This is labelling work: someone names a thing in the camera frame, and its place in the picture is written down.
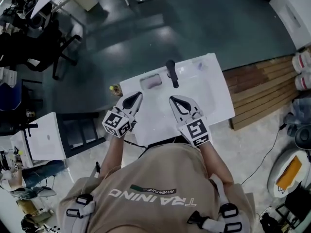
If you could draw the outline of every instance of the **wooden plank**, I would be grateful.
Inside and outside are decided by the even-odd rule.
[[[254,69],[251,73],[245,73],[241,76],[235,76],[229,79],[226,79],[226,83],[228,87],[239,85],[243,82],[250,82],[251,80],[254,80],[254,82],[264,81],[267,79],[267,76],[263,73],[262,70]]]
[[[272,79],[276,79],[278,77],[281,77],[287,73],[290,73],[290,72],[293,72],[295,71],[295,69],[293,68],[293,66],[291,67],[287,67],[287,68],[284,68],[282,70],[279,70],[279,71],[276,71],[276,72],[272,72],[272,73],[269,73],[267,74],[269,80],[272,80]]]
[[[240,114],[238,116],[235,116],[234,118],[232,118],[232,122],[233,124],[241,122],[245,119],[248,119],[249,117],[252,117],[258,113],[260,113],[261,111],[264,111],[266,109],[268,109],[269,107],[275,105],[278,102],[281,102],[282,100],[286,99],[288,96],[290,96],[292,93],[295,93],[296,91],[294,90],[290,90],[287,91],[286,93],[283,93],[281,96],[278,96],[276,99],[273,99],[271,101],[268,101],[267,103],[264,103],[258,107],[256,107],[253,110],[249,110],[244,112],[243,114]]]
[[[271,114],[273,111],[276,111],[277,109],[281,108],[283,105],[291,102],[294,98],[296,98],[298,96],[298,94],[299,94],[298,91],[296,91],[293,94],[291,94],[290,96],[288,96],[286,99],[284,99],[281,102],[267,108],[266,110],[254,115],[254,116],[252,116],[252,117],[250,117],[244,121],[238,122],[236,124],[232,124],[233,129],[235,131],[239,130],[241,128],[244,128],[247,125],[250,125],[253,122],[256,122],[256,121],[262,119],[263,117],[266,117],[267,115]]]
[[[278,98],[280,96],[282,96],[283,94],[289,92],[289,91],[295,91],[296,90],[296,87],[295,87],[295,84],[294,83],[291,83],[290,85],[286,85],[282,88],[280,88],[279,90],[276,90],[270,94],[268,94],[267,96],[264,96],[260,99],[257,99],[255,101],[252,101],[250,103],[247,103],[243,106],[240,106],[238,108],[236,108],[234,111],[235,111],[235,115],[240,115],[244,112],[247,112],[247,111],[250,111],[256,107],[259,107],[261,106],[262,104],[265,104],[275,98]]]
[[[265,74],[268,74],[268,73],[279,71],[281,69],[284,69],[284,68],[287,68],[287,67],[292,67],[292,66],[293,66],[292,61],[286,61],[286,62],[280,63],[278,65],[266,67],[266,68],[264,68],[262,70],[263,70],[263,72]]]
[[[256,87],[260,84],[263,84],[267,81],[269,81],[269,78],[267,76],[261,76],[261,77],[258,77],[257,79],[248,80],[248,81],[243,82],[243,83],[240,82],[237,85],[231,86],[231,87],[229,87],[229,91],[230,91],[230,93],[233,93],[233,94],[240,93],[240,92],[245,91],[247,89],[250,89],[250,88]]]
[[[284,76],[278,77],[278,78],[270,80],[266,83],[260,84],[258,86],[253,87],[253,88],[250,88],[246,91],[242,91],[242,92],[236,93],[236,94],[231,94],[232,102],[241,101],[245,98],[256,95],[257,93],[268,90],[268,89],[270,89],[270,88],[272,88],[272,87],[274,87],[280,83],[283,83],[283,82],[295,77],[296,75],[297,75],[296,72],[291,72],[291,73],[288,73]]]
[[[235,102],[235,103],[233,103],[233,107],[234,108],[238,108],[238,107],[240,107],[242,105],[245,105],[247,103],[250,103],[250,102],[252,102],[254,100],[260,99],[261,97],[264,97],[264,96],[266,96],[266,95],[268,95],[268,94],[270,94],[270,93],[272,93],[272,92],[274,92],[276,90],[279,90],[280,88],[282,88],[282,87],[284,87],[286,85],[289,85],[289,84],[291,84],[293,82],[294,82],[294,78],[291,78],[291,79],[289,79],[289,80],[287,80],[287,81],[285,81],[283,83],[280,83],[280,84],[278,84],[278,85],[276,85],[276,86],[274,86],[274,87],[272,87],[272,88],[270,88],[268,90],[265,90],[263,92],[255,94],[255,95],[253,95],[251,97],[248,97],[246,99],[243,99],[241,101]]]
[[[258,63],[255,63],[255,65],[258,69],[262,69],[262,68],[266,68],[266,67],[270,67],[270,66],[280,64],[282,62],[292,60],[292,58],[293,58],[293,56],[289,55],[289,56],[285,56],[285,57],[281,57],[281,58],[276,58],[276,59],[272,59],[272,60],[258,62]]]
[[[252,73],[254,70],[258,70],[255,65],[247,65],[224,71],[223,75],[225,79],[228,80],[237,76],[245,75],[247,73]]]

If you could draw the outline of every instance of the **small yellow object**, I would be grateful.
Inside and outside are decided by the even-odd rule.
[[[291,163],[287,166],[281,177],[278,179],[276,185],[284,191],[291,185],[302,164],[297,156],[293,158]]]

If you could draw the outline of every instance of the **harness strap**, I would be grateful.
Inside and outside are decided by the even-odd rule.
[[[189,224],[197,224],[200,229],[205,229],[210,232],[217,233],[249,233],[250,223],[247,215],[244,212],[239,212],[236,205],[229,203],[225,194],[224,185],[221,179],[216,174],[213,174],[210,179],[217,186],[219,194],[219,218],[218,220],[202,217],[198,211],[195,211],[189,218]]]
[[[75,201],[72,201],[66,210],[66,216],[63,219],[64,232],[66,233],[84,233],[88,225],[91,214],[95,210],[96,202],[93,201],[93,194],[84,194],[89,181],[95,177],[99,171],[99,165],[96,165],[85,182],[81,195]]]

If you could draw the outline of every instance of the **black buckle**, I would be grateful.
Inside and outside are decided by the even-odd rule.
[[[239,228],[239,229],[236,229],[236,230],[228,230],[228,227],[229,227],[229,226],[233,226],[233,225],[239,225],[240,228]],[[240,232],[241,230],[242,230],[242,224],[241,224],[240,222],[238,222],[238,223],[227,223],[227,224],[225,225],[225,231],[224,231],[224,233]]]
[[[223,218],[230,218],[239,214],[237,206],[231,203],[222,205],[219,211],[223,215]]]
[[[206,219],[208,219],[208,216],[200,216],[200,213],[198,211],[195,211],[192,213],[192,215],[189,217],[187,223],[188,224],[197,224],[200,229],[203,229],[202,226]]]
[[[96,162],[96,172],[98,172],[98,173],[101,172],[101,166],[99,165],[98,162]]]
[[[80,211],[76,209],[66,210],[66,216],[83,218],[83,216],[80,215]]]
[[[93,201],[93,196],[90,194],[82,194],[76,199],[76,203],[82,204],[82,205],[87,205],[91,201]]]

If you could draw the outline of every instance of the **dark floor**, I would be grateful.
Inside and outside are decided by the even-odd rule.
[[[124,0],[99,0],[85,13],[70,11],[87,29],[76,67],[23,69],[43,80],[46,112],[94,111],[114,103],[109,86],[165,65],[216,53],[222,70],[295,52],[285,27],[263,0],[155,0],[131,7]]]

